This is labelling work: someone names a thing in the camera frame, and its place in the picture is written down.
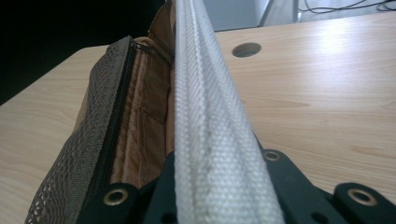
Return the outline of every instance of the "white strap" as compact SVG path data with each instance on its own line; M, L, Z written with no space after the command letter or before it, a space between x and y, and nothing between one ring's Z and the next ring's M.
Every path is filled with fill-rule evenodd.
M177 1L179 223L283 223L202 0Z

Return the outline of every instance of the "cable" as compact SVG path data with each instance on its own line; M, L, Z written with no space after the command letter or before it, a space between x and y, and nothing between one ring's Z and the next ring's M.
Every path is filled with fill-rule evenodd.
M377 5L377 6L376 6L376 10L378 10L378 11L396 11L396 8L395 8L395 7L394 7L394 8L391 8L391 7L388 7L388 6L387 6L387 3L389 3L389 2L394 2L394 1L389 1L389 0L387 0L387 1L383 2L383 3L380 4L380 5Z
M306 6L307 9L300 9L299 8L299 10L302 11L302 12L310 11L310 12L315 13L315 14L329 13L329 12L334 12L334 11L339 11L339 10L357 9L357 8L363 8L363 7L373 7L373 6L376 6L376 9L379 10L379 11L394 11L394 10L396 10L396 8L391 8L391 7L388 7L386 5L386 3L395 2L396 0L385 0L385 1L379 2L379 3L374 3L374 4L370 4L370 5L355 7L356 5L361 4L361 3L365 2L365 1L366 0L362 0L362 1L359 1L357 3L354 3L354 4L349 5L349 6L345 6L345 7L312 7L311 8L308 5L307 0L304 0L305 6Z

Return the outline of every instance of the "zipper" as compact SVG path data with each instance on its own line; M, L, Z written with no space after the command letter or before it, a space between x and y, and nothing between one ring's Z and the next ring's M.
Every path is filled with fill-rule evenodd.
M115 147L118 140L123 108L125 105L129 83L134 68L134 60L138 49L148 54L152 54L151 48L139 44L133 39L130 40L126 60L120 78L120 85L117 89L117 96L107 126L105 139L102 144L99 159L96 163L96 167L94 169L91 179L91 184L88 187L82 208L86 206L87 202L92 197L94 197L98 190L109 185L109 179L112 172L112 166L115 156Z

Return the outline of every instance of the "desk surface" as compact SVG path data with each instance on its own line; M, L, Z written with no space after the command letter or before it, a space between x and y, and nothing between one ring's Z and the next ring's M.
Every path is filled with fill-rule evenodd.
M396 203L396 13L219 33L254 132L318 187ZM248 58L231 52L256 42ZM106 47L82 49L0 107L0 223L22 223Z

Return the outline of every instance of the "brown fabric lining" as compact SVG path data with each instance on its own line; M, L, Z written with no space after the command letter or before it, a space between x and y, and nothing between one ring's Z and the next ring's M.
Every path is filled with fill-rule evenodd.
M175 36L176 30L176 1L172 1L172 7L169 17L169 23L171 26L172 35Z
M175 37L172 32L171 22L173 1L166 1L165 5L158 10L149 28L148 38L165 49L172 57L175 57Z
M167 154L169 74L170 64L160 54L138 51L110 183L141 188L160 174Z
M169 84L168 117L166 120L166 155L175 150L175 62L171 65Z
M136 38L134 41L136 41L138 43L147 44L148 46L150 46L152 49L155 50L155 53L158 53L168 63L172 63L172 61L174 60L174 57L172 55L170 55L168 51L163 49L159 44L155 43L152 39L150 39L148 37L141 36L141 37Z

